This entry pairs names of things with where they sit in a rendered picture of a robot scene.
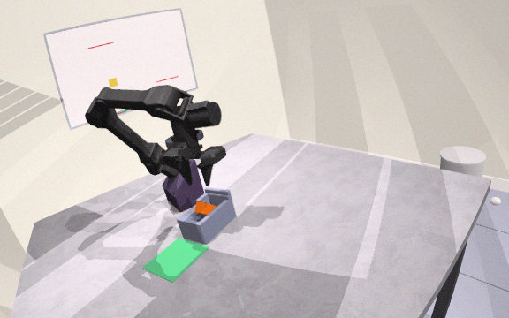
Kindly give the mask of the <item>orange l-shaped part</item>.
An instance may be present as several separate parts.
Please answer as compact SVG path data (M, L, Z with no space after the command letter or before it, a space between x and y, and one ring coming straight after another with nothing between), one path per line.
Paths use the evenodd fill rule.
M197 201L194 212L208 215L209 212L213 211L215 208L216 208L216 206Z

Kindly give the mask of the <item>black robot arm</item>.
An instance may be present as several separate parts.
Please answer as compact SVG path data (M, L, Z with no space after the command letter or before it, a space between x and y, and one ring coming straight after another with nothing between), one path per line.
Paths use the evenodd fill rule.
M183 101L177 106L179 98ZM180 167L194 155L191 141L173 144L163 149L157 142L147 142L130 126L120 120L115 109L145 110L152 117L169 120L174 133L190 129L219 126L222 111L215 102L192 102L194 96L187 91L170 85L154 86L148 90L111 89L104 87L94 98L87 109L85 119L96 128L108 129L122 140L133 151L138 153L140 162L146 166L148 173L163 173L174 181L178 171L169 166ZM162 154L166 165L161 165Z

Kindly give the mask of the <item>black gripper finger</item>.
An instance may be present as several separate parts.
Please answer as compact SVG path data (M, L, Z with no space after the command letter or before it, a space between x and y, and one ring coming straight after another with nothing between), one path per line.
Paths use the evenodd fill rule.
M205 185L209 186L210 180L211 180L211 175L212 175L213 165L204 165L203 163L200 163L196 167L201 170L201 174L203 176Z
M169 167L173 168L173 169L177 170L179 173L181 173L182 177L189 185L191 185L193 183L189 160L184 161L180 167L175 167L175 166L169 166Z

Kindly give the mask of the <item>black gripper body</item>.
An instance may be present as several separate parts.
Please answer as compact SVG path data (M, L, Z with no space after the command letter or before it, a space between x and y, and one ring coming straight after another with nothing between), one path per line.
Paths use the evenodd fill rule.
M204 165L216 164L224 157L226 157L225 149L222 146L211 146L206 150L201 151L203 145L199 144L198 142L198 139L196 137L196 134L198 133L199 131L195 130L194 128L184 132L176 132L173 133L174 137L172 137L171 140L172 142L176 141L178 143L181 143L182 141L186 141L186 138L188 138L191 141L192 145L194 146L193 147L194 155L191 156L189 159L201 159L201 163L203 163ZM159 156L160 164L166 165L162 154L163 153L161 153Z

